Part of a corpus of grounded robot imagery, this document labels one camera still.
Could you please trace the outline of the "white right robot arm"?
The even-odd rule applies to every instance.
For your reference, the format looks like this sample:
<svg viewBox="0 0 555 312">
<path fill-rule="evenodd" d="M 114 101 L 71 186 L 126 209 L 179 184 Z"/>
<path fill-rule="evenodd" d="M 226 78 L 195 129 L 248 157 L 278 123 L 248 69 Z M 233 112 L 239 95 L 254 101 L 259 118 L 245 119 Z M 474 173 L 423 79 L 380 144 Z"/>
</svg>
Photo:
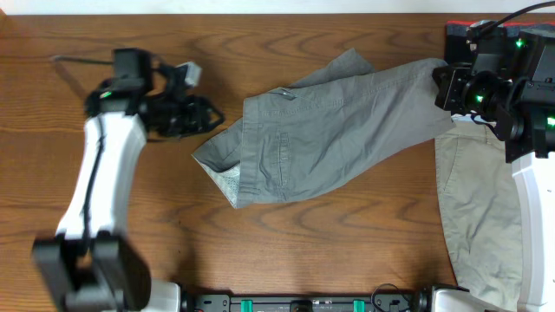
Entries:
<svg viewBox="0 0 555 312">
<path fill-rule="evenodd" d="M 470 115 L 505 144 L 522 217 L 523 276 L 517 309 L 554 309 L 554 34 L 493 23 L 470 27 L 473 59 L 436 68 L 435 104 Z"/>
</svg>

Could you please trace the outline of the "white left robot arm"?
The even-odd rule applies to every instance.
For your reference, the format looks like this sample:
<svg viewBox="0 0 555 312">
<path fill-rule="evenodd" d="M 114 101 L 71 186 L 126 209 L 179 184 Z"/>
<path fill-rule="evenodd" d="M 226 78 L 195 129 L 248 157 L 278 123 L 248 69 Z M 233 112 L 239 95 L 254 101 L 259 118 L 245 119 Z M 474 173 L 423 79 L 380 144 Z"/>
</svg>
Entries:
<svg viewBox="0 0 555 312">
<path fill-rule="evenodd" d="M 86 100 L 85 149 L 75 192 L 55 235 L 32 247 L 36 267 L 60 311 L 179 311 L 177 283 L 152 278 L 127 239 L 127 208 L 135 167 L 154 130 L 162 137 L 207 133 L 221 124 L 199 83 L 194 62 L 161 64 L 166 87 L 151 94 L 150 64 L 117 62 L 114 78 Z"/>
</svg>

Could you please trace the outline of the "grey shorts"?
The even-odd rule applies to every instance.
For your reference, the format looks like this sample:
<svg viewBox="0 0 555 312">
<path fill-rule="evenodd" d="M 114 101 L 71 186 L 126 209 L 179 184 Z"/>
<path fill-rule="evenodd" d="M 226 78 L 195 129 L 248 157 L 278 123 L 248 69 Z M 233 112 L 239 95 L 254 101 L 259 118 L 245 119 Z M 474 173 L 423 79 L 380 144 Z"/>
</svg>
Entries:
<svg viewBox="0 0 555 312">
<path fill-rule="evenodd" d="M 243 115 L 194 152 L 232 207 L 331 192 L 450 130 L 428 58 L 377 71 L 348 50 L 290 86 L 247 98 Z"/>
</svg>

